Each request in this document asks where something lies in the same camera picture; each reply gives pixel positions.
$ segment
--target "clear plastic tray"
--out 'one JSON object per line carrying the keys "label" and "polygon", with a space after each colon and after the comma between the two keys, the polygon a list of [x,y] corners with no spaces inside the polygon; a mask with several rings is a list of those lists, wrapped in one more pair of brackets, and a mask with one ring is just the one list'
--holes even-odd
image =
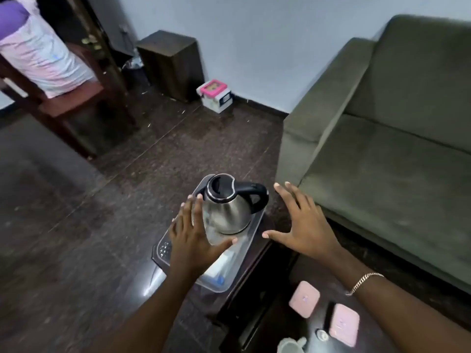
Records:
{"label": "clear plastic tray", "polygon": [[[193,195],[203,189],[209,179],[213,176],[214,175],[208,175],[204,177],[193,192]],[[240,266],[242,265],[242,261],[244,261],[247,251],[250,248],[253,236],[262,220],[263,213],[264,210],[261,210],[260,212],[252,214],[252,219],[248,227],[238,234],[231,235],[231,237],[237,237],[239,239],[238,242],[227,249],[218,261],[216,261],[216,263],[212,265],[206,273],[197,279],[196,283],[198,285],[201,285],[213,292],[224,292],[229,289],[240,269]],[[203,217],[203,221],[206,229],[206,236],[211,244],[217,245],[228,237],[227,235],[220,234],[215,231],[209,225],[207,218]],[[157,244],[157,255],[169,266],[171,247],[172,244],[170,242],[169,234],[168,232],[165,232],[162,239],[160,239],[159,244]]]}

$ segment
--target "plastic tray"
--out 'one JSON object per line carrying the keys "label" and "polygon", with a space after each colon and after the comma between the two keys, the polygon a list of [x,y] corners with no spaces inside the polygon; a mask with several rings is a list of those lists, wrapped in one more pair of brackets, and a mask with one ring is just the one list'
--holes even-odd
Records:
{"label": "plastic tray", "polygon": [[[200,184],[198,184],[197,188],[194,190],[193,195],[203,189],[204,186],[206,186],[208,183],[209,179],[213,176],[214,175],[208,175],[204,177]],[[260,221],[262,220],[263,212],[264,210],[261,210],[260,212],[252,214],[252,219],[248,227],[238,234],[231,235],[231,237],[237,237],[239,240],[236,244],[224,252],[223,255],[228,258],[224,268],[216,277],[209,276],[207,271],[202,276],[200,276],[199,279],[197,279],[196,283],[198,285],[218,293],[229,289],[237,275],[237,272],[240,269],[240,266],[242,265],[242,261],[244,261],[247,251],[250,248],[250,244],[252,243],[253,237],[257,232]],[[216,232],[212,227],[208,227],[206,218],[203,218],[203,220],[205,224],[206,235],[211,244],[216,245],[228,237],[227,235]],[[172,244],[170,242],[168,231],[166,231],[162,239],[160,239],[159,244],[157,244],[156,251],[159,258],[168,266],[170,266],[171,250]]]}

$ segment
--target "green sofa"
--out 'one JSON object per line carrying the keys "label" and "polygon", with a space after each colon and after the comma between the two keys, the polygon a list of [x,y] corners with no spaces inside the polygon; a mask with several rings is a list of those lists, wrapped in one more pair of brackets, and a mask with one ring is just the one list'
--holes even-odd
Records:
{"label": "green sofa", "polygon": [[276,180],[471,293],[471,23],[351,39],[285,119]]}

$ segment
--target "purple cloth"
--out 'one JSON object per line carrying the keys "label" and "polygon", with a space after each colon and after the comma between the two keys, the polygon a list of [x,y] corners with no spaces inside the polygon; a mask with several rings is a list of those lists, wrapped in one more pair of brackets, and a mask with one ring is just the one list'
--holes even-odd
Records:
{"label": "purple cloth", "polygon": [[0,3],[0,41],[18,31],[29,17],[29,12],[16,0]]}

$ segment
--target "hand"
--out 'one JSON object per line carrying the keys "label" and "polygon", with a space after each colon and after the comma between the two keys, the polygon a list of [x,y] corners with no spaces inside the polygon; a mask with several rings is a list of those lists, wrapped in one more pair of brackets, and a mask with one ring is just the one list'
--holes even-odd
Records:
{"label": "hand", "polygon": [[182,203],[177,218],[169,228],[172,242],[170,276],[193,284],[219,257],[237,242],[228,238],[217,246],[209,243],[203,224],[203,196],[198,194],[194,209],[194,225],[191,211],[193,196]]}
{"label": "hand", "polygon": [[296,197],[294,200],[290,192],[274,184],[275,190],[283,198],[291,216],[291,231],[281,233],[269,230],[263,232],[264,238],[270,238],[287,247],[308,255],[314,259],[324,261],[341,248],[332,228],[327,223],[321,207],[316,206],[310,196],[305,195],[296,186],[285,182],[287,189]]}

